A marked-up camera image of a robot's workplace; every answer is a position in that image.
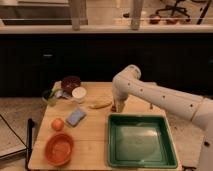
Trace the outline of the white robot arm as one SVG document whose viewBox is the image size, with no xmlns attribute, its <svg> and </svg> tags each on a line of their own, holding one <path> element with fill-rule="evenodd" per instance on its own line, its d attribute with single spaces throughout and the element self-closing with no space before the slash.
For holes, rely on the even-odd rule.
<svg viewBox="0 0 213 171">
<path fill-rule="evenodd" d="M 116 112 L 122 112 L 128 95 L 141 98 L 178 115 L 204 131 L 197 171 L 213 171 L 213 100 L 140 81 L 141 71 L 128 65 L 112 80 Z"/>
</svg>

